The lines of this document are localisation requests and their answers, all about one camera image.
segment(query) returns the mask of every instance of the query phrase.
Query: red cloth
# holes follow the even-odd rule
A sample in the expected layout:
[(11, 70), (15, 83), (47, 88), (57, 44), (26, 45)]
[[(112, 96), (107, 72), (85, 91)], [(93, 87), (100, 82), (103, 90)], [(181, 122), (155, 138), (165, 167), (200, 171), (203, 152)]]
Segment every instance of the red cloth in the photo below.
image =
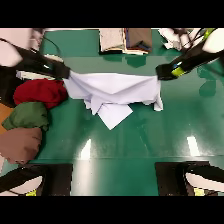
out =
[(14, 93), (15, 104), (43, 102), (47, 109), (57, 106), (68, 97), (63, 81), (36, 79), (18, 86)]

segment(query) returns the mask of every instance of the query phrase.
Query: green table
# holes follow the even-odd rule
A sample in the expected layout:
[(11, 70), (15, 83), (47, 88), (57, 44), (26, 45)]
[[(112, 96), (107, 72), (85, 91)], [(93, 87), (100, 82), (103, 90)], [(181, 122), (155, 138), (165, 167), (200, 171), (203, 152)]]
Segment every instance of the green table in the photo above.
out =
[[(157, 30), (147, 56), (99, 56), (97, 30), (48, 32), (67, 66), (78, 73), (155, 75), (155, 67), (180, 53), (166, 50)], [(44, 41), (44, 53), (56, 54)], [(82, 100), (68, 99), (49, 113), (50, 128), (32, 163), (73, 163), (71, 195), (158, 195), (154, 163), (208, 160), (224, 168), (224, 78), (218, 61), (162, 82), (162, 112), (141, 103), (113, 130)], [(198, 150), (190, 149), (194, 137)], [(4, 163), (2, 174), (15, 168)]]

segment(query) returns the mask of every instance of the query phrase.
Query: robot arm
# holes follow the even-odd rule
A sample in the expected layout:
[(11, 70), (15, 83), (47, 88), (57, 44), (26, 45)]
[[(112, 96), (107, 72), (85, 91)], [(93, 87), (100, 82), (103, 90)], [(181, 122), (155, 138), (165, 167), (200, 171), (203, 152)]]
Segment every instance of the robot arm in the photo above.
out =
[(207, 28), (203, 40), (194, 47), (192, 47), (194, 40), (191, 41), (189, 38), (190, 47), (188, 49), (183, 47), (181, 41), (183, 34), (187, 34), (186, 30), (177, 28), (173, 28), (173, 30), (179, 36), (183, 54), (174, 59), (170, 64), (156, 67), (160, 80), (177, 79), (202, 64), (224, 56), (224, 28)]

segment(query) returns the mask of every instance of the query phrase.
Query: crumpled cloth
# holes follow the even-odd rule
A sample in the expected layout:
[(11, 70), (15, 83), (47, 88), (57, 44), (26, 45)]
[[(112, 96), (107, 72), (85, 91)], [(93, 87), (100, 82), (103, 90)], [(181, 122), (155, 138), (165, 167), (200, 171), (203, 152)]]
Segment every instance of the crumpled cloth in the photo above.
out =
[(16, 88), (13, 96), (15, 104), (42, 102), (47, 109), (53, 108), (68, 97), (63, 84), (63, 81), (48, 79), (26, 81)]
[(15, 128), (0, 135), (0, 154), (9, 163), (25, 164), (35, 158), (41, 141), (40, 128)]
[(47, 109), (41, 102), (26, 102), (15, 107), (12, 113), (3, 122), (6, 130), (13, 128), (35, 128), (48, 130)]
[[(114, 120), (113, 125), (107, 125), (109, 129), (114, 128), (132, 112), (128, 109), (130, 103), (143, 102), (145, 105), (154, 103), (156, 111), (163, 110), (160, 97), (161, 83), (157, 76), (117, 73), (78, 74), (71, 71), (69, 79), (64, 79), (64, 83), (69, 96), (73, 99), (84, 99), (87, 109), (91, 109), (93, 115), (98, 113), (106, 125), (108, 116), (110, 120)], [(113, 116), (116, 115), (113, 115), (113, 110), (116, 110), (117, 115), (119, 110), (120, 114), (124, 114), (120, 119), (114, 119)]]

